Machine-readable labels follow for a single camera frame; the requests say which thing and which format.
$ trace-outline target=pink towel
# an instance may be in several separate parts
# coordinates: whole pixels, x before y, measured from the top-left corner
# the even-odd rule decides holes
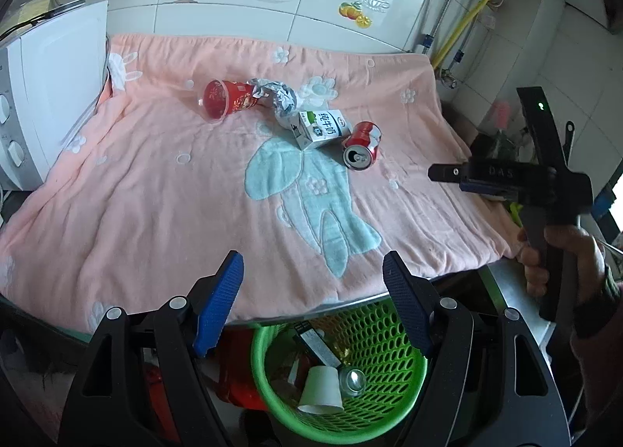
[[[0,236],[0,292],[51,324],[93,332],[110,306],[156,309],[230,249],[245,262],[231,320],[383,292],[391,249],[427,278],[516,252],[499,204],[427,178],[468,155],[427,57],[129,34],[113,38],[110,69],[113,97]],[[260,106],[220,123],[197,114],[210,78],[254,77],[375,122],[376,163],[347,170],[339,145],[302,152]]]

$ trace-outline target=human hand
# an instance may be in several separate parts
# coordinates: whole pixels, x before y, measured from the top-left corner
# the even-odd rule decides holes
[[[552,246],[577,255],[577,305],[590,299],[605,280],[603,250],[584,229],[575,226],[548,226],[544,231],[545,240]],[[522,229],[517,237],[527,241],[526,231]],[[547,291],[549,272],[540,267],[538,250],[525,246],[517,260],[524,265],[528,294],[541,297]]]

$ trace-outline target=fruit illustration on tile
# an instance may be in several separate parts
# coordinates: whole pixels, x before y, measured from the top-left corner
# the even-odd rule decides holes
[[[342,2],[340,4],[338,12],[344,18],[354,20],[354,22],[357,24],[357,27],[361,29],[367,29],[370,25],[372,25],[372,19],[365,16],[361,11],[361,2],[359,1]]]

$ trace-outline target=person's arm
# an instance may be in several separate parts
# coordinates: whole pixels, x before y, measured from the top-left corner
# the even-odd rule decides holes
[[[525,233],[520,233],[525,241]],[[571,347],[584,379],[588,423],[592,423],[611,399],[623,392],[622,289],[612,279],[595,239],[583,229],[552,226],[545,229],[548,243],[577,255],[577,306]],[[519,254],[524,264],[528,292],[545,294],[547,270],[539,267],[540,256],[526,246]]]

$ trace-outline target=microwave knob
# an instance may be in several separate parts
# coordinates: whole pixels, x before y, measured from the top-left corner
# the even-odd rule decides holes
[[[12,141],[9,143],[9,156],[18,168],[24,162],[24,149],[18,142]]]
[[[9,100],[0,93],[0,123],[6,122],[6,119],[9,118],[11,114],[11,109],[9,108]]]

